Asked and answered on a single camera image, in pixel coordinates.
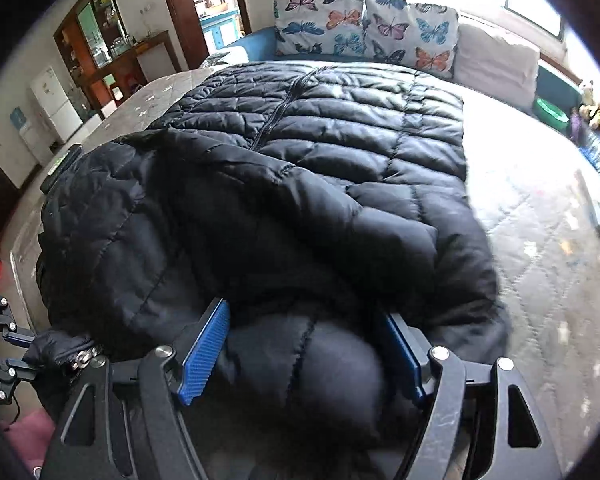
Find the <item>pink sleeve forearm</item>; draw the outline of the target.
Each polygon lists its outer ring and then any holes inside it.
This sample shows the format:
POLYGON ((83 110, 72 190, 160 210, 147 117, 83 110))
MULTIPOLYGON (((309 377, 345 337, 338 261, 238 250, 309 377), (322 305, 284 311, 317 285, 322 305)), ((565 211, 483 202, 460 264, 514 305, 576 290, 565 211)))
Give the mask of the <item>pink sleeve forearm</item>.
POLYGON ((50 415, 39 408, 7 425, 1 423, 4 435, 30 471, 41 468, 52 440, 55 424, 50 415))

